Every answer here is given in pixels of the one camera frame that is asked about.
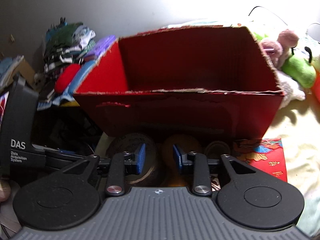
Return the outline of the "person's left hand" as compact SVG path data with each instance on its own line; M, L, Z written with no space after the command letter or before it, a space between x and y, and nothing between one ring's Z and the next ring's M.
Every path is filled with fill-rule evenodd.
M9 183L3 179L0 180L0 202L5 202L11 195Z

